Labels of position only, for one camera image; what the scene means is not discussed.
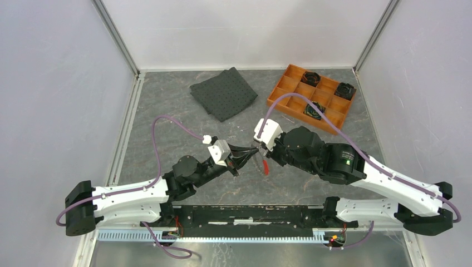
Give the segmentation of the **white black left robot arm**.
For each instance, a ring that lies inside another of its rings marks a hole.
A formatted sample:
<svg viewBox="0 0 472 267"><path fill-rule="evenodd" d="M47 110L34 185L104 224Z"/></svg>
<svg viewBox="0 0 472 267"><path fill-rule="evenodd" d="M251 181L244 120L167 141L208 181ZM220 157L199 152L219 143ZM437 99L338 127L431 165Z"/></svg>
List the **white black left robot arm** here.
<svg viewBox="0 0 472 267"><path fill-rule="evenodd" d="M213 179L229 172L238 175L258 149L238 147L225 142L208 147L210 156L200 162L185 155L172 170L144 182L122 186L94 187L90 180L79 182L65 198L65 227L67 236L80 236L96 228L115 225L156 223L169 226L174 222L174 201L185 200Z"/></svg>

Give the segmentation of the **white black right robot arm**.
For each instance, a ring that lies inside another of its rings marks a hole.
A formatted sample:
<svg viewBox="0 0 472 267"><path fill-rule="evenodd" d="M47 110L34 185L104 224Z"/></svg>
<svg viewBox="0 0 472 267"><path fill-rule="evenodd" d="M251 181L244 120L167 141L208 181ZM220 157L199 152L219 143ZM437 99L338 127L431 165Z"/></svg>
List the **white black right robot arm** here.
<svg viewBox="0 0 472 267"><path fill-rule="evenodd" d="M374 221L401 225L425 236L435 236L453 227L453 213L443 208L452 197L447 182L427 184L393 171L372 156L343 143L325 143L300 126L283 132L279 124L266 122L254 139L266 149L266 157L281 166L290 165L337 185L350 185L382 195L380 199L351 200L328 197L321 212L325 225Z"/></svg>

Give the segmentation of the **large metal keyring red grip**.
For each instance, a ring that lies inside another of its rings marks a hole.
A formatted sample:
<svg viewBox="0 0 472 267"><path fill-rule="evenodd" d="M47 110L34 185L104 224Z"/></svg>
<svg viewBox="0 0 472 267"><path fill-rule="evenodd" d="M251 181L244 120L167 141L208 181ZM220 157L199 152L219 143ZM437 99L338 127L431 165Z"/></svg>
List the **large metal keyring red grip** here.
<svg viewBox="0 0 472 267"><path fill-rule="evenodd" d="M257 152L255 153L254 158L255 158L255 163L260 169L260 172L262 173L262 175L268 176L269 175L268 163L267 163L267 160L264 158L264 155L260 147L257 147Z"/></svg>

